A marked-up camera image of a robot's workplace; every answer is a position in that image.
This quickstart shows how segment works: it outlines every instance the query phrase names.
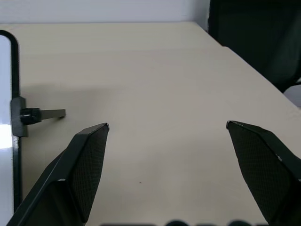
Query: table surface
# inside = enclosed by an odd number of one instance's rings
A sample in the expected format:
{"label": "table surface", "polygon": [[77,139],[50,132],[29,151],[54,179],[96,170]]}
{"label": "table surface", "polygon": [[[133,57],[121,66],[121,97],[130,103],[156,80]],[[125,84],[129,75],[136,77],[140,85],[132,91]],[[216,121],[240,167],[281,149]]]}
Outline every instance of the table surface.
{"label": "table surface", "polygon": [[88,226],[264,222],[226,122],[271,130],[300,157],[301,113],[230,49],[194,23],[13,28],[28,107],[67,110],[29,127],[24,195],[75,133],[108,122]]}

